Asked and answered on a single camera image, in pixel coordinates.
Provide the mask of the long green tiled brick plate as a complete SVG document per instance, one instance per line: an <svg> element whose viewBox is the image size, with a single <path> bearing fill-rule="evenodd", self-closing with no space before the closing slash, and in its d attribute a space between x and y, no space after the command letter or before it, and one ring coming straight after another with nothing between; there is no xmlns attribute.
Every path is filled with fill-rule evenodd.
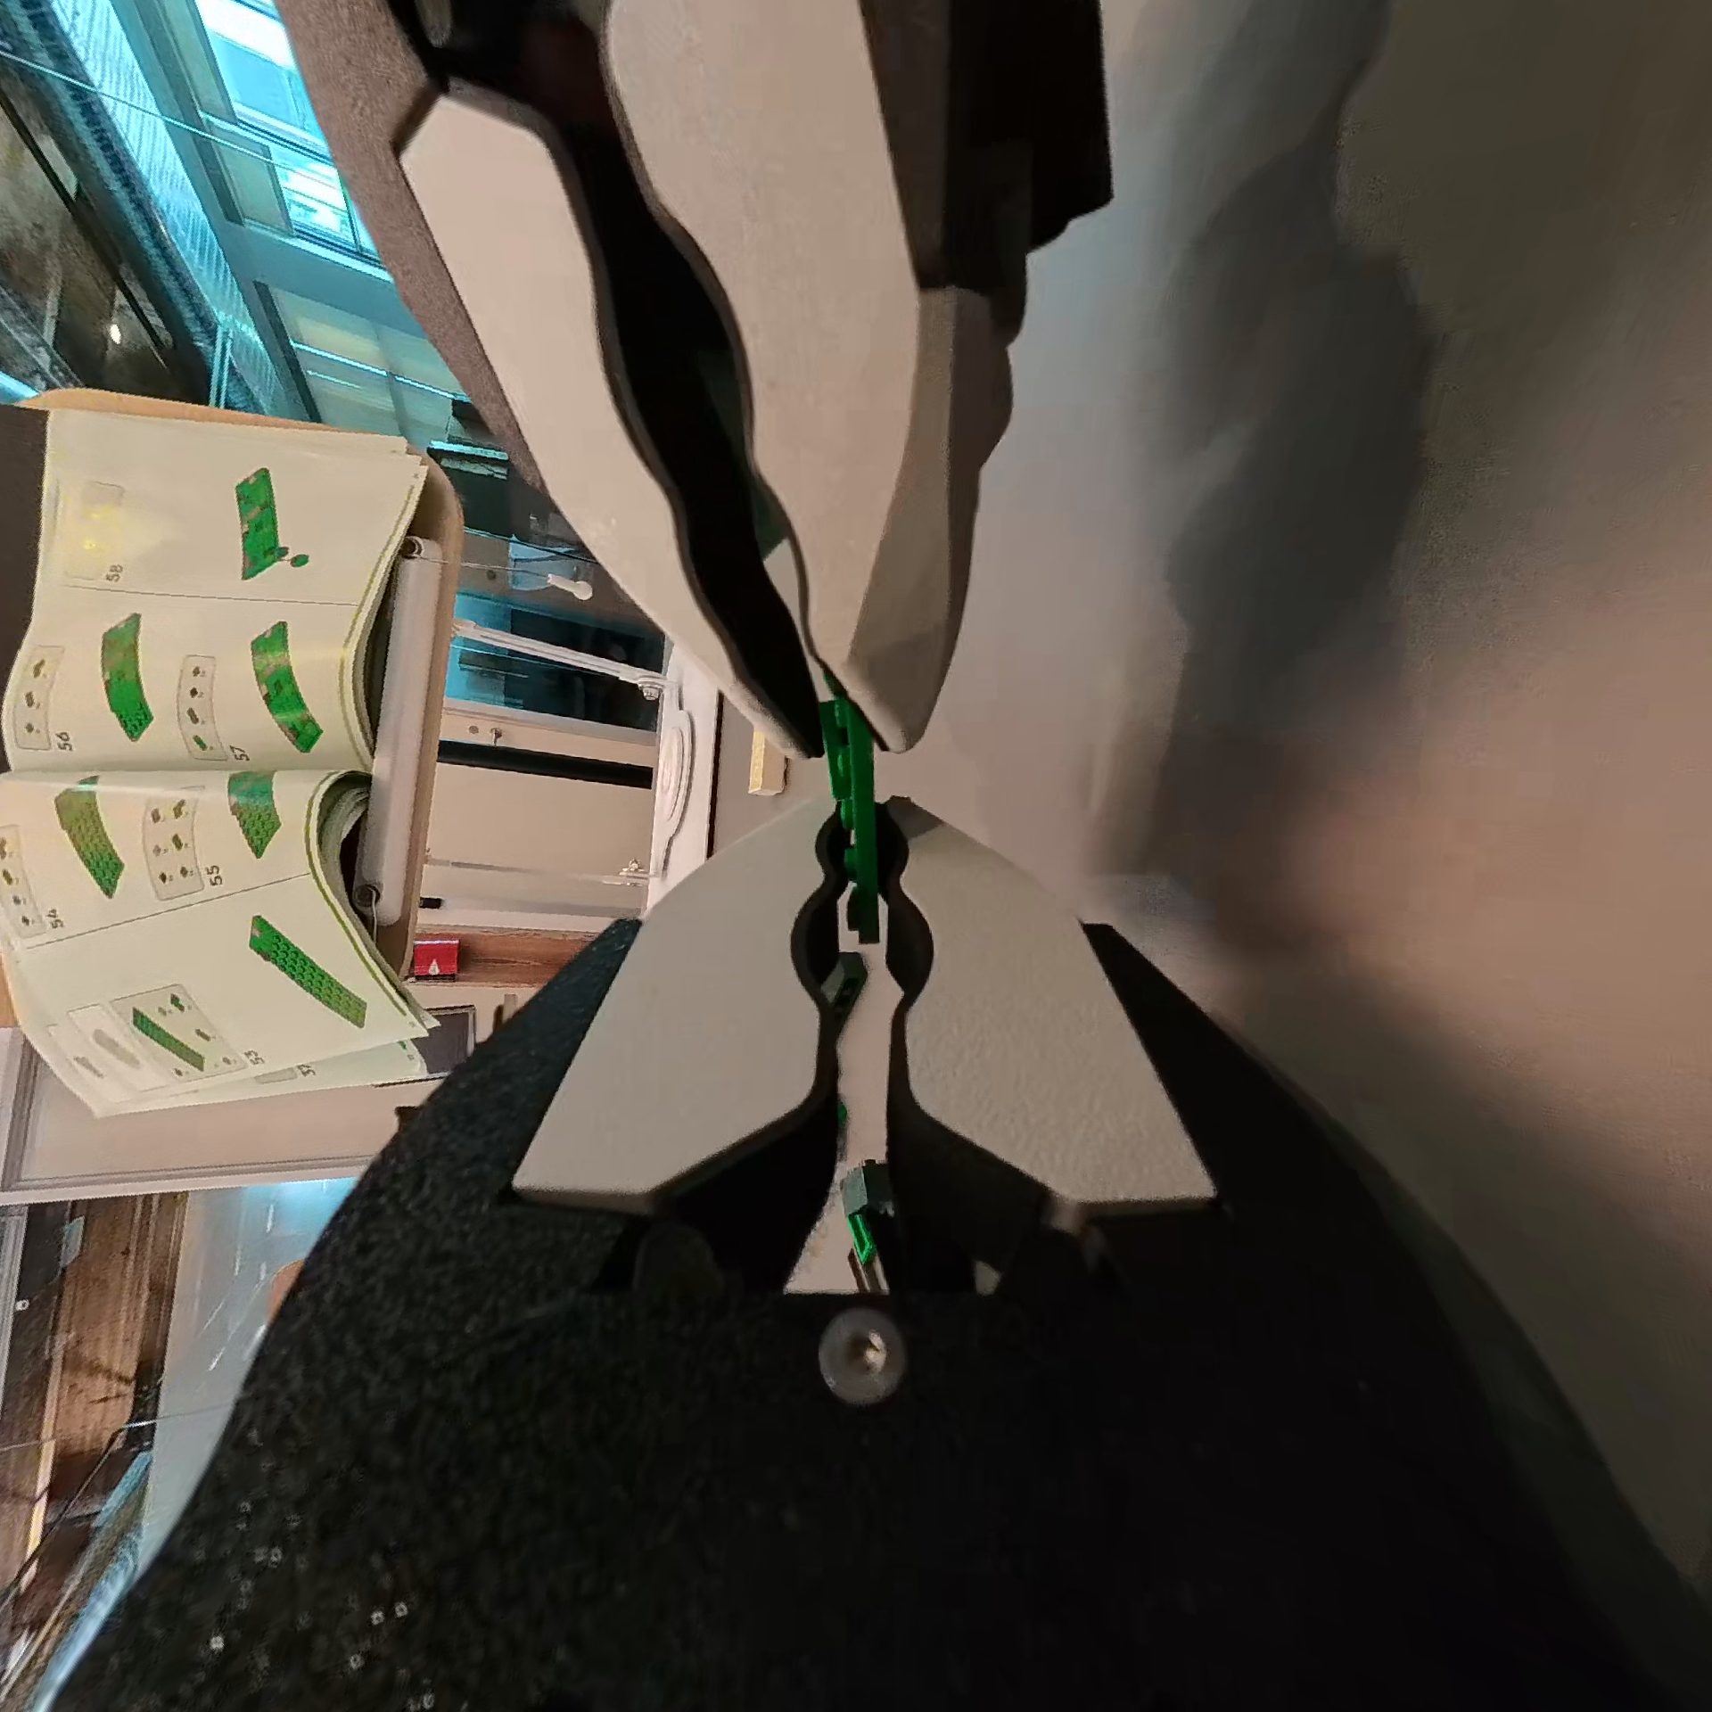
<svg viewBox="0 0 1712 1712"><path fill-rule="evenodd" d="M847 921L858 942L883 942L881 831L874 799L874 736L858 706L833 681L819 706L824 752L845 836Z"/></svg>

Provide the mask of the open building instruction booklet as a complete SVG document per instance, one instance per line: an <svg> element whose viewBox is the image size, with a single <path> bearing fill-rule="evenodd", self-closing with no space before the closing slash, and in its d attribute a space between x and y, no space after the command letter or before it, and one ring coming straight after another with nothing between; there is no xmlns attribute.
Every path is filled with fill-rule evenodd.
<svg viewBox="0 0 1712 1712"><path fill-rule="evenodd" d="M460 528L395 436L4 405L4 983L99 1119L424 1076Z"/></svg>

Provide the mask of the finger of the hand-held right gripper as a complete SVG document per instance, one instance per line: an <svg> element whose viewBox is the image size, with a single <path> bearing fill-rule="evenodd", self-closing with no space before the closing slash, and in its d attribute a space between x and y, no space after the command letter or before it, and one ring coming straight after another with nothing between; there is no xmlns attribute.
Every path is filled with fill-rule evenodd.
<svg viewBox="0 0 1712 1712"><path fill-rule="evenodd" d="M560 510L631 601L797 756L822 756L808 653L767 564L757 485L699 373L716 318L617 145L594 188L539 115L467 84L399 168Z"/></svg>
<svg viewBox="0 0 1712 1712"><path fill-rule="evenodd" d="M612 5L603 45L648 192L734 318L803 641L904 754L949 675L1011 411L993 302L915 275L860 5Z"/></svg>

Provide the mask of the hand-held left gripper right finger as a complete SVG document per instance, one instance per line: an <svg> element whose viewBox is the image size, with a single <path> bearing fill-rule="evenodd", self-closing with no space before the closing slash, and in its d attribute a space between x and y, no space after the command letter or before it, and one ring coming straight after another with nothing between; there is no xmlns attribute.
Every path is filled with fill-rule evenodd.
<svg viewBox="0 0 1712 1712"><path fill-rule="evenodd" d="M886 1161L905 1216L1074 1231L1213 1204L1213 1177L1069 906L910 799L884 804L884 903L900 991Z"/></svg>

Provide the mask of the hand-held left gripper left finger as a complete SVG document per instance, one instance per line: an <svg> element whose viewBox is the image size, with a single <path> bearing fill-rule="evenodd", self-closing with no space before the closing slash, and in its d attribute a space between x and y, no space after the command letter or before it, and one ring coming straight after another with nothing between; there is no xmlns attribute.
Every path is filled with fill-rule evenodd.
<svg viewBox="0 0 1712 1712"><path fill-rule="evenodd" d="M662 1212L777 1142L836 1146L841 821L806 799L644 917L528 1144L539 1207Z"/></svg>

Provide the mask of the black panel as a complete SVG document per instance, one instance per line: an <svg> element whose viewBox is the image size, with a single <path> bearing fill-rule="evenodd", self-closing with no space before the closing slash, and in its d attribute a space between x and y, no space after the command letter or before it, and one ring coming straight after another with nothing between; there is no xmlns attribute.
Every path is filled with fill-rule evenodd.
<svg viewBox="0 0 1712 1712"><path fill-rule="evenodd" d="M3 405L3 675L25 645L34 605L49 419Z"/></svg>

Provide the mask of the grey desk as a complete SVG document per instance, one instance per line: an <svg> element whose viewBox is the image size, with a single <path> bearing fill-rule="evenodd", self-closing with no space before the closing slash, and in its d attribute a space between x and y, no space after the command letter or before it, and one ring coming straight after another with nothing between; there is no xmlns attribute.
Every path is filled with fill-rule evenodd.
<svg viewBox="0 0 1712 1712"><path fill-rule="evenodd" d="M1375 1168L1708 1704L1708 5L1104 5L888 786Z"/></svg>

